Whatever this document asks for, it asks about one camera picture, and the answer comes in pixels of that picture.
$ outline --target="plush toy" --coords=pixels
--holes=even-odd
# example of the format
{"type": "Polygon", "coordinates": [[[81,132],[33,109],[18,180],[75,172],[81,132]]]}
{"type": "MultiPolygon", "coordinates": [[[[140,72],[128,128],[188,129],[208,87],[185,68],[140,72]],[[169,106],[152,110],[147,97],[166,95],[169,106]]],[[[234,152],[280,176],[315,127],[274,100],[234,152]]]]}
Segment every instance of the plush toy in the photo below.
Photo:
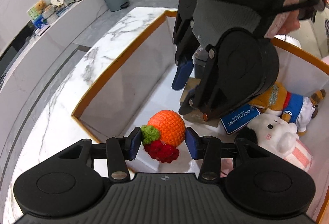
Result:
{"type": "Polygon", "coordinates": [[[246,138],[307,172],[312,155],[296,132],[294,123],[272,114],[260,114],[240,130],[237,137],[246,138]]]}
{"type": "Polygon", "coordinates": [[[44,0],[40,0],[34,7],[39,14],[42,14],[43,10],[47,7],[47,3],[44,0]]]}
{"type": "Polygon", "coordinates": [[[290,93],[279,82],[266,92],[249,102],[250,105],[262,109],[264,113],[281,116],[288,123],[297,125],[298,135],[306,133],[306,126],[318,113],[318,103],[323,100],[326,92],[321,89],[310,98],[290,93]]]}
{"type": "Polygon", "coordinates": [[[185,139],[185,123],[174,111],[160,111],[141,127],[145,151],[162,163],[177,160],[176,148],[185,139]]]}

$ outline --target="blue tag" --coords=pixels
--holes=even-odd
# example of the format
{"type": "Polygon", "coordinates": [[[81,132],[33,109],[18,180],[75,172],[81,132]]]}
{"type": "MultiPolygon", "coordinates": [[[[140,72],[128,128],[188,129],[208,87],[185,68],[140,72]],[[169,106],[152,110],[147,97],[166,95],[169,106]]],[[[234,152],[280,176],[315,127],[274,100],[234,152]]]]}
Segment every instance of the blue tag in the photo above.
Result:
{"type": "Polygon", "coordinates": [[[229,135],[248,124],[260,114],[261,112],[256,107],[246,104],[222,117],[220,120],[222,121],[226,133],[229,135]]]}

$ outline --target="orange plush toy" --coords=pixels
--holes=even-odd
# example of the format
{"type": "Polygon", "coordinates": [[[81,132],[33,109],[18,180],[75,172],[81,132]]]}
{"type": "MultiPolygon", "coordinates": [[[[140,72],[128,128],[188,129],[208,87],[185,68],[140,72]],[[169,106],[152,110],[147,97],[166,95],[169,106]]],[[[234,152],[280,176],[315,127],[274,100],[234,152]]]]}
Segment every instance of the orange plush toy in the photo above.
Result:
{"type": "Polygon", "coordinates": [[[177,160],[176,148],[185,139],[185,123],[174,111],[160,111],[141,127],[145,151],[162,163],[177,160]]]}

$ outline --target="orange crochet ball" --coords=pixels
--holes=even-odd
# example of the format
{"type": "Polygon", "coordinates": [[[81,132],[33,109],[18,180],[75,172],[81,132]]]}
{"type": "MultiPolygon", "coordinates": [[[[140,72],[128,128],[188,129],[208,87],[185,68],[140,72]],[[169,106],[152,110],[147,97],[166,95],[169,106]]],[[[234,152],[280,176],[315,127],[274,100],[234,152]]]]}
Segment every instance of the orange crochet ball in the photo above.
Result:
{"type": "Polygon", "coordinates": [[[153,115],[147,123],[160,131],[160,140],[177,147],[185,139],[185,123],[174,111],[163,110],[153,115]]]}

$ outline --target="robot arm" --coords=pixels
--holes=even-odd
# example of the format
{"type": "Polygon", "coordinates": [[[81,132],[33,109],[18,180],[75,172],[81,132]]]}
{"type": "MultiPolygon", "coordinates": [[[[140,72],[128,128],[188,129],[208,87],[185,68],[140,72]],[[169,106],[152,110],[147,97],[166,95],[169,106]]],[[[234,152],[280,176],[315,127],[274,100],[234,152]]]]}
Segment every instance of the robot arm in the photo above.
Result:
{"type": "Polygon", "coordinates": [[[320,0],[180,0],[173,34],[177,45],[174,90],[184,88],[192,56],[201,45],[208,61],[179,113],[194,108],[204,120],[228,114],[266,91],[277,79],[279,59],[270,39],[288,13],[318,5],[320,0]]]}

